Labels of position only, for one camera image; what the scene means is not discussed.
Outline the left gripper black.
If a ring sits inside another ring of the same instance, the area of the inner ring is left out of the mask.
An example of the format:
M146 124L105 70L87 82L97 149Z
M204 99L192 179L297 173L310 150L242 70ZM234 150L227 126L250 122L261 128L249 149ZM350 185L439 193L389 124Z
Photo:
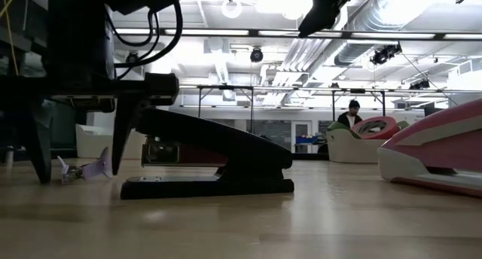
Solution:
M67 87L48 77L26 78L0 75L0 108L47 99L66 102L72 107L92 111L116 110L112 139L111 165L117 175L139 109L149 105L171 105L178 95L179 82L174 74L148 73L142 81L100 81L87 87ZM51 180L50 122L43 108L30 108L24 114L23 144L42 184Z

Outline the pale lilac staple remover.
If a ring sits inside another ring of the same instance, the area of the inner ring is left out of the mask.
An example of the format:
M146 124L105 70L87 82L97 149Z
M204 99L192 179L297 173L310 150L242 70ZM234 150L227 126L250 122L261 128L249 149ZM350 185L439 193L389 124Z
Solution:
M61 182L63 184L77 180L87 181L99 175L104 175L106 178L113 176L108 147L102 150L97 160L82 166L70 166L60 156L57 159L62 165Z

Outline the pink tape roll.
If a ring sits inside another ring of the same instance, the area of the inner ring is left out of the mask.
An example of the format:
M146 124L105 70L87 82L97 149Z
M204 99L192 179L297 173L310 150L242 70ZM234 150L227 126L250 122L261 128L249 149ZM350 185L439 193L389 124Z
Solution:
M390 139L399 131L393 117L372 117L351 128L361 139Z

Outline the black stapler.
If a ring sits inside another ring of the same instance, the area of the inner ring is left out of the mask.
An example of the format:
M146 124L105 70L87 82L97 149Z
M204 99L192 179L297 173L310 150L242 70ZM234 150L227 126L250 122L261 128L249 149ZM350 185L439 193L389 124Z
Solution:
M294 182L283 172L292 154L270 140L212 120L145 109L136 131L148 137L143 146L158 166L216 167L210 177L132 177L121 186L123 200L216 197L292 193Z

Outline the pink stapler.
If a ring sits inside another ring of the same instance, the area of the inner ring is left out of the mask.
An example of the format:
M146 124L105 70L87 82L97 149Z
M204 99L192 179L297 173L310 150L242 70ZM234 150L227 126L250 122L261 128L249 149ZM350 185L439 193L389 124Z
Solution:
M482 198L482 99L418 120L377 155L386 181Z

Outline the round ceiling lamp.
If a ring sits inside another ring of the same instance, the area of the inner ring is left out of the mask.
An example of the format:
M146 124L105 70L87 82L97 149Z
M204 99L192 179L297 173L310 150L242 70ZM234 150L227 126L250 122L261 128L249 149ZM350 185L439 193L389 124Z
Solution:
M224 0L221 5L222 14L229 19L237 18L243 11L240 0Z

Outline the person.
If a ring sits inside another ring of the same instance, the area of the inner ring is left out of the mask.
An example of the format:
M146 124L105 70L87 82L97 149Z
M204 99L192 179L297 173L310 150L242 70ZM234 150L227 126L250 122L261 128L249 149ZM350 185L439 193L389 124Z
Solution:
M362 121L361 117L358 115L360 107L361 106L358 101L354 99L351 100L349 103L349 110L342 113L338 117L337 122L348 128L354 127L357 123Z

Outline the grey door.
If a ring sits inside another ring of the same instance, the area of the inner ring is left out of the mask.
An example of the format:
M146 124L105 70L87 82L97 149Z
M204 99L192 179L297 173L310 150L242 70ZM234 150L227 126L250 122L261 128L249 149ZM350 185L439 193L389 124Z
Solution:
M309 120L294 120L291 122L291 151L293 153L311 154L313 146L310 144L298 144L298 136L311 135L312 122Z

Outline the green and white bowl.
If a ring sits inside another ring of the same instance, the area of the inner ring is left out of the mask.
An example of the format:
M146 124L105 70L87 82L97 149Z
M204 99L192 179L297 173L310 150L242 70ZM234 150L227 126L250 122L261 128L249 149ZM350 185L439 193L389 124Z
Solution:
M326 132L329 160L337 163L377 163L378 149L389 139L355 139L348 131Z

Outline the black overhead frame bar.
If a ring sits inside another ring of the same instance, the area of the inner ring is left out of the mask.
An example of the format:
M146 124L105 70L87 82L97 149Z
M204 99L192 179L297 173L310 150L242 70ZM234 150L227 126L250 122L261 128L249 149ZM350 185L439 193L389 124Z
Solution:
M295 30L269 29L184 29L189 37L297 38ZM375 41L482 41L482 32L354 32L324 30L308 36L314 39Z

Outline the silver ceiling duct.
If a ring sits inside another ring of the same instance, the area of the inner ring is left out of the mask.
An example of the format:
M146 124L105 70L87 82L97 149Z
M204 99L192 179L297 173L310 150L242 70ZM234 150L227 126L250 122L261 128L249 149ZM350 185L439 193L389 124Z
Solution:
M402 0L368 0L351 15L343 12L346 4L340 8L330 29L398 31L416 17L403 10ZM326 83L343 74L371 48L370 44L348 40L306 41L298 37L292 42L281 67L284 71L308 72L311 80Z

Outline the black background table frame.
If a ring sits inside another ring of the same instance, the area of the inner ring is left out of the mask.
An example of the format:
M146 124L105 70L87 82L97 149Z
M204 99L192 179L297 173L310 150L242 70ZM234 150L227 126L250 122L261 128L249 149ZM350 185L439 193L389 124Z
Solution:
M227 84L219 84L219 85L197 85L197 89L199 90L199 98L198 98L198 117L201 117L201 104L202 100L211 93L212 90L240 90L250 101L250 133L255 133L254 127L254 103L255 103L255 89L253 86L239 86L239 85L227 85Z
M332 119L336 120L335 111L336 111L336 100L335 94L337 92L341 92L344 96L345 94L355 94L361 95L370 93L378 102L382 105L382 116L386 116L386 91L385 90L377 90L377 89L363 89L363 88L331 88L331 111L332 111Z

